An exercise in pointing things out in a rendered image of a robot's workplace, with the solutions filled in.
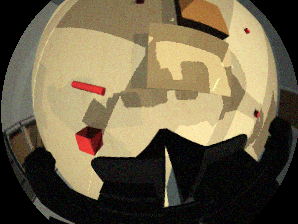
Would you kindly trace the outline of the orange square block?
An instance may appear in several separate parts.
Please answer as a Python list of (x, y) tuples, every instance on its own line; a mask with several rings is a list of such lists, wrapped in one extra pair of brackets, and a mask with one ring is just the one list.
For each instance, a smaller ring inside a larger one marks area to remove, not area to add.
[(216, 4), (208, 0), (174, 0), (174, 4), (177, 26), (205, 32), (222, 40), (229, 36), (225, 20)]

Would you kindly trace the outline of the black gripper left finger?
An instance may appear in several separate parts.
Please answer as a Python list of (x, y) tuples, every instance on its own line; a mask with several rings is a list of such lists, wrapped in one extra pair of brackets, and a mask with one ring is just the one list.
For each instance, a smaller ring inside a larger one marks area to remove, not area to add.
[(90, 165), (102, 183), (106, 180), (116, 181), (116, 183), (156, 184), (157, 197), (164, 201), (166, 194), (165, 145), (164, 128), (160, 128), (140, 155), (136, 157), (94, 157)]

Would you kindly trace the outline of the red long bar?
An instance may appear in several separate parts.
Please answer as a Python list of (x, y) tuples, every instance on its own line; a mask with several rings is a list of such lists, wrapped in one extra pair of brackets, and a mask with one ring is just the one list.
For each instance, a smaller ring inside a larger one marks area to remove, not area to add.
[(92, 92), (92, 93), (100, 93), (100, 95), (102, 95), (102, 96), (104, 96), (105, 95), (105, 91), (106, 91), (106, 88), (102, 88), (102, 87), (100, 87), (100, 85), (98, 85), (98, 87), (97, 87), (97, 85), (94, 85), (94, 84), (92, 84), (92, 85), (90, 85), (90, 84), (88, 84), (88, 83), (82, 83), (82, 81), (81, 81), (81, 83), (80, 83), (80, 81), (72, 81), (72, 88), (76, 88), (76, 89), (81, 89), (81, 91), (82, 91), (82, 89), (84, 89), (84, 91), (86, 91), (86, 92)]

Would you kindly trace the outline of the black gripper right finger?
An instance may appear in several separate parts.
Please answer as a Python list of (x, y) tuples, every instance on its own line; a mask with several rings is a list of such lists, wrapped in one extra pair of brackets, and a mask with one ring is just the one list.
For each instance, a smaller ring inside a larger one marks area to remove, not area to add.
[(245, 151), (245, 144), (247, 144), (247, 135), (242, 133), (221, 143), (202, 145), (193, 143), (192, 140), (185, 139), (168, 128), (164, 128), (164, 132), (165, 149), (173, 165), (174, 176), (178, 181), (177, 185), (185, 204), (193, 202), (193, 194), (210, 163), (233, 155), (239, 149), (243, 148)]

